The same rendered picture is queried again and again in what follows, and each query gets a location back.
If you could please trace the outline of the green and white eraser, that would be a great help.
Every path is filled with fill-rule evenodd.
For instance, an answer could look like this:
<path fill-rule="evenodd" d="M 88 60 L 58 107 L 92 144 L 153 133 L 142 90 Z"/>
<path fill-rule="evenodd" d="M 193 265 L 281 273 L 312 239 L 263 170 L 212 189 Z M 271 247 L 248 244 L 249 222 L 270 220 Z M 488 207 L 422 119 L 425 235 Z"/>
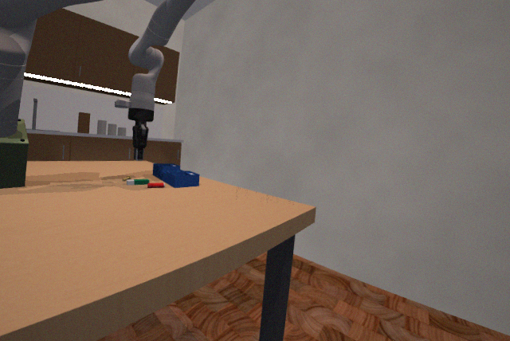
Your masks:
<path fill-rule="evenodd" d="M 145 185 L 149 183 L 149 179 L 128 179 L 127 185 Z"/>

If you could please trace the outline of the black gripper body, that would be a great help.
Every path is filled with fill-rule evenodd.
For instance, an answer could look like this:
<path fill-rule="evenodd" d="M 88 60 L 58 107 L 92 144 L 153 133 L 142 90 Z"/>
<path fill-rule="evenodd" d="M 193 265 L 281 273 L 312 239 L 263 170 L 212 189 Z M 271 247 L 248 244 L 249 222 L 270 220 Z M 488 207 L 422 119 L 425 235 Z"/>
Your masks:
<path fill-rule="evenodd" d="M 135 126 L 137 126 L 137 137 L 139 134 L 139 127 L 141 124 L 144 124 L 144 127 L 147 127 L 147 122 L 152 122 L 154 119 L 154 111 L 142 108 L 129 108 L 128 109 L 128 119 L 135 121 Z M 150 120 L 150 121 L 148 121 Z"/>

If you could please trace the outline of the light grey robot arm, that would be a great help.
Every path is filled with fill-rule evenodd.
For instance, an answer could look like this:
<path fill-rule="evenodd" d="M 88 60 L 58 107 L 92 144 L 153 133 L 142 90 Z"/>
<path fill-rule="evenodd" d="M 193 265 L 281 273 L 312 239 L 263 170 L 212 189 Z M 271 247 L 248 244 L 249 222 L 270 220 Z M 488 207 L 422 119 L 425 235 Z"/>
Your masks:
<path fill-rule="evenodd" d="M 0 0 L 0 138 L 17 131 L 26 62 L 37 19 L 66 6 L 98 1 L 103 0 Z M 165 0 L 157 7 L 147 28 L 128 52 L 133 65 L 149 72 L 132 77 L 130 100 L 118 99 L 116 108 L 155 110 L 155 84 L 164 57 L 161 51 L 150 46 L 165 46 L 194 2 Z"/>

